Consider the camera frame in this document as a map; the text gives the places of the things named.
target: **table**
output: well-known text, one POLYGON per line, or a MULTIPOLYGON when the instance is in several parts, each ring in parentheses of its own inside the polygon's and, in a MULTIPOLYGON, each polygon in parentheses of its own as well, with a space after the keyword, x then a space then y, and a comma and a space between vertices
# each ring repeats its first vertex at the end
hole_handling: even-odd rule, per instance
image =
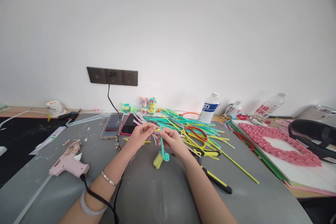
MULTIPOLYGON (((93 114, 81 114, 78 119, 91 116, 93 114)), ((115 140, 100 139, 100 123, 100 120, 95 120, 67 128, 40 151, 37 157, 42 158, 32 159, 3 186, 0 190, 2 223, 14 222, 48 177, 50 167, 67 149, 62 144, 68 139, 72 141, 88 138, 81 146, 81 161, 90 165, 87 181, 94 181, 117 154, 115 140)), ((224 129, 222 124, 215 124, 216 128, 224 129)), ((203 158, 204 167, 233 189, 233 194, 228 195, 215 186, 238 223, 311 223, 306 212, 286 187, 238 138, 231 132, 226 132, 236 149, 224 146, 223 150, 260 182, 256 184, 224 156, 220 156, 219 161, 203 158)), ((161 168, 156 170, 152 164, 158 151, 158 146, 145 144, 127 166, 117 200, 117 212, 121 222, 200 223, 182 165, 171 156, 169 162, 163 162, 161 168)), ((70 173, 52 177, 21 223, 57 223, 83 190, 83 182, 70 173)), ((112 211, 107 210, 101 223, 112 221, 112 211)))
MULTIPOLYGON (((28 108, 28 107, 11 107, 10 110, 6 110, 6 111, 1 112, 0 116, 1 117, 12 117, 12 116, 15 116, 15 115, 23 112, 23 111, 27 111, 27 110, 30 110, 30 109, 31 108, 28 108)), ((33 109, 36 110, 36 111, 39 111, 39 112, 45 112, 45 113, 48 112, 48 110, 46 108, 45 109, 44 108, 33 108, 33 109)), ((78 110, 79 109, 72 109, 72 110, 67 110, 67 112, 78 111, 78 110)), ((88 112, 92 113, 94 111, 83 111, 83 113, 88 113, 88 112)), ((20 115, 18 117, 48 118, 48 115, 32 112, 32 113, 25 113, 25 114, 20 115)), ((213 120, 217 121, 217 122, 220 122, 220 123, 224 123, 225 122, 225 120, 223 118, 221 118, 219 115, 215 115, 213 117, 213 120)), ((320 193, 316 193, 316 192, 309 192, 309 191, 303 191, 303 190, 299 190, 299 189, 292 189, 292 188, 289 188, 288 186, 286 186, 285 184, 284 184, 284 186, 294 195, 295 198, 297 198, 299 200, 301 200, 301 199, 309 199, 309 198, 330 197, 328 195, 320 194, 320 193)))

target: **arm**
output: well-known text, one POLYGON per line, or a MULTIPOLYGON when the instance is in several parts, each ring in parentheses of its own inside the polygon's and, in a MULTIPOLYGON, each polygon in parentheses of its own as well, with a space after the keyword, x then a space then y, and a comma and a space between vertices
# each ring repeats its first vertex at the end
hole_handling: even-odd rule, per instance
MULTIPOLYGON (((115 184, 119 183, 125 168, 130 161, 130 159, 136 154, 138 149, 142 146, 145 140, 154 132, 156 127, 153 124, 142 124, 137 126, 132 135, 129 138, 127 144, 122 148, 122 150, 117 154, 117 156, 109 163, 104 169, 106 176, 112 180, 115 184)), ((101 174, 92 183, 90 189, 103 197, 105 200, 110 202, 114 190, 116 189, 112 186, 101 174)), ((105 207, 104 203, 100 202, 96 198, 85 193, 86 205, 93 211, 100 210, 105 207)), ((98 216, 87 215, 81 207, 81 199, 79 198, 65 214, 65 216, 59 222, 60 224, 71 223, 71 224, 95 224, 99 223, 103 214, 98 216)))
POLYGON ((178 132, 164 128, 160 135, 185 169, 202 223, 237 224, 201 166, 184 145, 178 132))

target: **plastic water bottle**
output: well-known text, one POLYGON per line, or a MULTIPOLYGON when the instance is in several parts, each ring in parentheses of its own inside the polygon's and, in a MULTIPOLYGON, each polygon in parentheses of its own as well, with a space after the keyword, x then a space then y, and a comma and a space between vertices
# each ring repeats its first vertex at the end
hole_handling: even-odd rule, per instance
POLYGON ((241 111, 241 101, 237 100, 235 103, 231 103, 223 113, 223 117, 226 119, 232 119, 238 115, 241 111))
POLYGON ((212 93, 210 97, 205 99, 202 111, 197 118, 197 121, 201 121, 203 123, 211 123, 213 114, 215 113, 216 108, 219 105, 218 102, 218 93, 212 93))
POLYGON ((255 118, 259 121, 264 121, 275 110, 277 110, 283 103, 286 93, 278 93, 277 96, 268 98, 256 111, 253 112, 251 118, 255 118))

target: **smartphone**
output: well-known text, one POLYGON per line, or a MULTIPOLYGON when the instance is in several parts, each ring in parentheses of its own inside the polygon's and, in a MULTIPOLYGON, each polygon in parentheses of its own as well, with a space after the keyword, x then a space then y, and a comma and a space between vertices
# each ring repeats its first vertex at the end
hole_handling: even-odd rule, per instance
POLYGON ((133 122, 133 120, 138 121, 135 117, 134 114, 129 114, 129 116, 127 117, 124 125, 121 128, 121 134, 122 135, 132 135, 133 130, 135 129, 135 127, 137 126, 137 124, 135 122, 133 122))
POLYGON ((121 131, 124 114, 122 113, 105 113, 101 115, 103 120, 103 131, 100 135, 101 139, 115 139, 121 131))

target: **hand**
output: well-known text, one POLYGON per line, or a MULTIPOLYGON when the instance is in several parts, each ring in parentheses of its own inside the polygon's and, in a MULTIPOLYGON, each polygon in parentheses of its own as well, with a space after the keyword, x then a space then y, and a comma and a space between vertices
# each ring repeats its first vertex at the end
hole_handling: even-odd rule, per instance
POLYGON ((133 154, 135 154, 156 128, 157 127, 151 123, 136 126, 125 147, 130 148, 133 154))
POLYGON ((184 158, 192 157, 176 130, 163 128, 162 131, 159 132, 159 136, 163 138, 163 145, 167 144, 180 161, 184 158))

